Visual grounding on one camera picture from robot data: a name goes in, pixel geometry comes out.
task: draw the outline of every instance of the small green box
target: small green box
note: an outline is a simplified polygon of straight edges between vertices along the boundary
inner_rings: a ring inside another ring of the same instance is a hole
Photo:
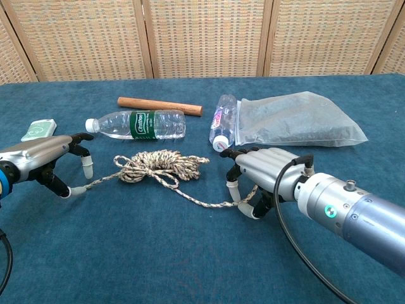
[[[31,123],[21,141],[31,141],[37,138],[52,136],[55,129],[56,122],[53,119],[36,120]]]

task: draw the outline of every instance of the coiled rope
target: coiled rope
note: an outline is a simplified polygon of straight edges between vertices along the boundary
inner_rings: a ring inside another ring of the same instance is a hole
[[[200,176],[198,168],[201,163],[209,163],[209,159],[193,155],[182,156],[179,151],[170,151],[166,149],[153,152],[140,152],[131,157],[131,159],[122,155],[117,155],[114,157],[114,164],[121,168],[119,172],[95,180],[84,187],[86,189],[90,189],[97,184],[108,181],[115,177],[118,177],[123,182],[135,183],[140,182],[145,176],[150,176],[156,179],[166,188],[177,192],[179,195],[187,198],[189,201],[192,201],[193,203],[205,208],[234,207],[241,203],[247,203],[256,194],[258,189],[257,185],[253,187],[252,191],[246,196],[246,198],[240,201],[223,201],[219,204],[211,204],[199,201],[198,199],[181,192],[178,189],[179,181],[174,175],[183,181],[198,179]],[[171,179],[174,183],[167,183],[163,177]]]

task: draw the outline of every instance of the wooden frame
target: wooden frame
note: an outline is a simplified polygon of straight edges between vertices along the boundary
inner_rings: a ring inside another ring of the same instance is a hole
[[[385,41],[390,34],[390,31],[394,25],[396,18],[398,17],[399,11],[401,10],[402,5],[404,4],[404,0],[396,0],[394,7],[392,8],[391,14],[385,23],[385,26],[380,34],[380,38],[377,42],[377,45],[374,48],[373,54],[370,57],[370,60],[366,66],[366,70],[364,74],[370,74],[373,71],[375,63],[377,62],[378,55],[380,55],[382,48],[384,47]]]
[[[396,20],[394,27],[392,28],[392,31],[387,39],[387,42],[384,45],[383,51],[381,52],[377,64],[375,65],[373,73],[382,72],[382,69],[384,68],[389,58],[389,54],[399,36],[399,33],[401,32],[402,27],[405,27],[405,8],[402,8],[402,11],[399,13],[398,19]]]
[[[151,62],[153,68],[153,74],[155,78],[162,77],[162,71],[159,70],[159,57],[158,57],[158,45],[156,43],[156,33],[154,28],[154,22],[152,15],[153,10],[151,7],[150,0],[143,0],[142,1],[144,7],[144,18],[146,23],[146,32],[147,38],[149,41],[149,50],[151,54]],[[268,29],[270,26],[270,16],[271,16],[271,8],[273,5],[273,0],[264,0],[263,1],[263,15],[262,15],[262,22],[261,22],[261,32],[260,32],[260,39],[259,39],[259,46],[258,46],[258,58],[257,58],[257,67],[256,67],[256,76],[262,77],[263,76],[263,68],[265,63],[265,56],[266,56],[266,47],[268,42]]]
[[[44,73],[44,69],[41,67],[38,58],[35,55],[35,51],[30,45],[28,37],[25,34],[25,31],[11,5],[9,0],[0,0],[6,10],[18,37],[21,40],[21,43],[35,69],[37,72],[38,79],[40,81],[46,81],[47,77]],[[138,31],[138,38],[140,44],[140,52],[142,55],[143,65],[144,65],[144,73],[146,78],[153,78],[153,70],[151,65],[151,59],[149,54],[148,42],[147,42],[147,35],[146,35],[146,28],[144,24],[144,17],[142,13],[142,3],[141,0],[132,0],[132,6],[134,7],[134,14],[136,19],[136,26]]]
[[[30,47],[30,44],[28,43],[27,36],[25,35],[24,30],[22,29],[22,26],[18,21],[17,15],[15,14],[13,7],[11,6],[11,3],[9,1],[1,0],[1,4],[4,6],[4,9],[6,10],[8,17],[10,18],[10,22],[13,24],[16,34],[18,35],[18,38],[20,39],[21,44],[24,47],[24,50],[28,58],[31,61],[31,64],[37,73],[38,80],[46,81],[41,65],[39,64],[33,49]]]
[[[271,21],[271,9],[273,8],[273,0],[265,0],[265,7],[263,9],[263,26],[261,28],[261,38],[258,56],[258,69],[256,76],[265,76],[265,59],[266,59],[266,49],[268,43],[270,21]]]
[[[383,48],[384,42],[387,39],[387,36],[395,22],[395,19],[398,15],[403,3],[404,3],[404,0],[396,0],[395,3],[392,5],[392,10],[390,12],[390,15],[389,15],[388,19],[386,20],[383,29],[380,32],[379,38],[377,40],[377,43],[375,44],[373,52],[370,55],[367,65],[364,67],[364,72],[363,72],[364,74],[370,74],[371,71],[373,70],[373,67],[376,63],[378,55],[380,54],[380,52]],[[264,72],[263,72],[264,76],[269,76],[269,74],[270,74],[271,55],[273,53],[273,45],[274,45],[274,40],[275,40],[275,34],[277,31],[280,4],[281,4],[281,0],[273,1],[273,9],[272,9],[272,14],[271,14],[270,29],[269,29],[267,50],[266,50],[266,56],[265,56],[265,67],[264,67]]]
[[[17,54],[18,54],[18,56],[19,56],[19,58],[20,58],[20,60],[21,60],[21,62],[23,64],[24,68],[25,68],[25,71],[28,74],[29,79],[32,82],[37,82],[38,81],[37,76],[35,75],[35,72],[31,67],[31,64],[30,64],[30,62],[29,62],[29,60],[28,60],[28,58],[27,58],[27,56],[26,56],[26,54],[25,54],[25,52],[24,52],[24,50],[23,50],[23,48],[22,48],[22,46],[20,44],[20,41],[18,41],[18,38],[17,38],[16,34],[14,33],[13,27],[9,23],[9,20],[8,20],[8,18],[6,16],[6,13],[3,11],[3,8],[1,6],[0,6],[0,20],[1,20],[1,23],[3,24],[3,26],[5,27],[8,35],[9,35],[9,37],[11,39],[11,42],[14,45],[14,48],[15,48],[15,50],[16,50],[16,52],[17,52]]]
[[[147,40],[149,42],[149,54],[151,56],[153,77],[160,78],[158,51],[156,50],[156,41],[154,39],[151,5],[149,4],[148,0],[143,0],[142,5],[144,7],[144,18],[146,24]]]

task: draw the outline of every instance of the wooden stick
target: wooden stick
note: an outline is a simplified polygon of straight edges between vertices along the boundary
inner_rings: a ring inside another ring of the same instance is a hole
[[[126,106],[129,108],[138,108],[144,110],[180,110],[186,115],[201,116],[203,114],[203,107],[194,104],[185,103],[168,103],[166,101],[139,99],[119,97],[119,106]]]

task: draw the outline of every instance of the blue tablecloth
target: blue tablecloth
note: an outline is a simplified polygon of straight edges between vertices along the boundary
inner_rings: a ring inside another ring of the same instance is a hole
[[[201,178],[181,182],[180,189],[219,203],[230,199],[225,174],[232,160],[220,158],[208,142],[218,98],[300,91],[330,98],[369,141],[286,149],[314,153],[317,172],[355,179],[359,187],[405,206],[403,75],[3,85],[0,148],[18,143],[30,123],[43,118],[55,119],[55,135],[83,132],[87,118],[121,110],[118,96],[203,105],[203,117],[186,118],[182,140],[121,141],[100,135],[83,146],[93,155],[94,178],[118,170],[115,155],[173,149],[208,157]],[[55,172],[71,186],[87,183],[77,156],[62,157]],[[240,178],[242,194],[251,186]],[[1,203],[0,227],[15,254],[1,303],[340,303],[293,251],[274,210],[254,221],[237,208],[205,209],[150,178],[138,184],[114,179],[68,200],[24,182]],[[349,296],[361,303],[403,303],[403,279],[306,218],[296,203],[284,203],[282,210],[304,252]],[[0,276],[5,261],[0,248]]]

